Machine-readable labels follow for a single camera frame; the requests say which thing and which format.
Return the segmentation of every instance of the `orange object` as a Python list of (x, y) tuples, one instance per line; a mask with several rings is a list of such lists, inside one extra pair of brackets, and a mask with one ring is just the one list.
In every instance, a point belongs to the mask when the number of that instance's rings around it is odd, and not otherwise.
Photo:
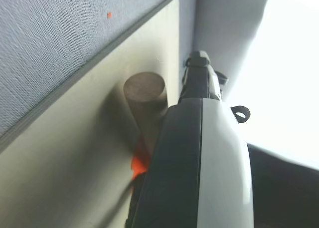
[(151, 156), (149, 155), (144, 140), (140, 137), (137, 147), (135, 148), (135, 154), (132, 159), (131, 168), (133, 170), (132, 180), (138, 175), (146, 172), (150, 166)]

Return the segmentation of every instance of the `wooden board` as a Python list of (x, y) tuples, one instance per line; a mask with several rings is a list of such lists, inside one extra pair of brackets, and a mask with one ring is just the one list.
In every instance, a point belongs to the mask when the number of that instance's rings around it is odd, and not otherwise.
[(166, 0), (0, 140), (0, 227), (124, 227), (139, 135), (123, 96), (142, 71), (178, 100), (179, 3)]

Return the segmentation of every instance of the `gray textured wall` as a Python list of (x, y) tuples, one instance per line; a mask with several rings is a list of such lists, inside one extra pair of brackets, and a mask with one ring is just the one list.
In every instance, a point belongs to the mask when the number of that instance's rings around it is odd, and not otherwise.
[(197, 0), (194, 49), (207, 51), (215, 70), (229, 77), (232, 89), (255, 37), (267, 0)]
[[(0, 136), (161, 1), (0, 0)], [(182, 64), (195, 0), (179, 1)]]

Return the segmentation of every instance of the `black loop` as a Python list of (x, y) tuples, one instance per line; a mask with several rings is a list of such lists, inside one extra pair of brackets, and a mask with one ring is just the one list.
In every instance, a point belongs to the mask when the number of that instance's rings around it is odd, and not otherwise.
[[(234, 116), (237, 119), (237, 122), (239, 123), (247, 122), (247, 120), (250, 118), (250, 111), (247, 107), (236, 106), (236, 107), (231, 107), (230, 109), (232, 110)], [(242, 113), (244, 114), (245, 117), (241, 117), (237, 113)]]

